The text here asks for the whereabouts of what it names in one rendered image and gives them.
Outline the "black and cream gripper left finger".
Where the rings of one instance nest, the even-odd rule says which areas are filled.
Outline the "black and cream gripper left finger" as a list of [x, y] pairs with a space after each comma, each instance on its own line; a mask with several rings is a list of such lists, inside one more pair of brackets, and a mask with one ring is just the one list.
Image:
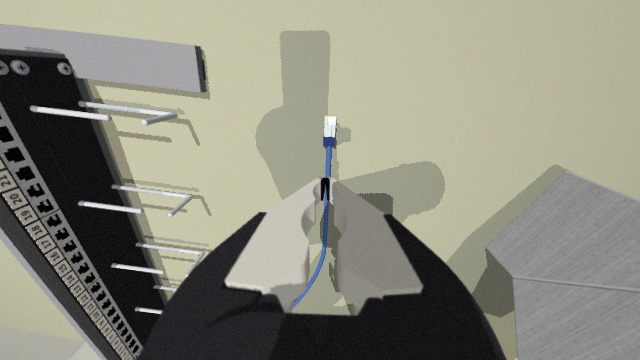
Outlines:
[[292, 313], [308, 286], [307, 234], [325, 184], [326, 178], [316, 178], [212, 250], [172, 295], [136, 360], [166, 360], [207, 327], [257, 312], [264, 294], [276, 295], [284, 312]]

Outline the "blue network cable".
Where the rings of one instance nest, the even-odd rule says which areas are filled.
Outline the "blue network cable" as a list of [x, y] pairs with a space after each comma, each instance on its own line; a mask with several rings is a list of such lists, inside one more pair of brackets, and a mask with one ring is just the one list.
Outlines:
[[[325, 173], [325, 178], [330, 177], [331, 149], [332, 149], [332, 146], [326, 146], [326, 173]], [[325, 184], [323, 246], [322, 246], [321, 258], [320, 258], [319, 264], [317, 266], [317, 269], [316, 269], [312, 279], [310, 280], [310, 282], [309, 282], [309, 284], [307, 286], [307, 289], [305, 290], [305, 292], [303, 294], [300, 295], [299, 298], [296, 299], [296, 301], [294, 302], [293, 308], [299, 303], [299, 301], [304, 297], [304, 295], [310, 289], [310, 287], [312, 286], [313, 282], [315, 281], [315, 279], [316, 279], [316, 277], [317, 277], [317, 275], [318, 275], [318, 273], [319, 273], [319, 271], [321, 269], [321, 266], [323, 264], [325, 253], [326, 253], [326, 245], [327, 245], [328, 209], [329, 209], [329, 201], [327, 201], [326, 184]]]

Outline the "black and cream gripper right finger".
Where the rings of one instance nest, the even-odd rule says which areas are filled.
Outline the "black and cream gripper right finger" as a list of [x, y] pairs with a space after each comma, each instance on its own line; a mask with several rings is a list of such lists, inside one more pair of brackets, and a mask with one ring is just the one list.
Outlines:
[[326, 178], [338, 240], [339, 291], [358, 315], [381, 298], [387, 317], [435, 334], [467, 360], [507, 360], [480, 306], [450, 267], [391, 214]]

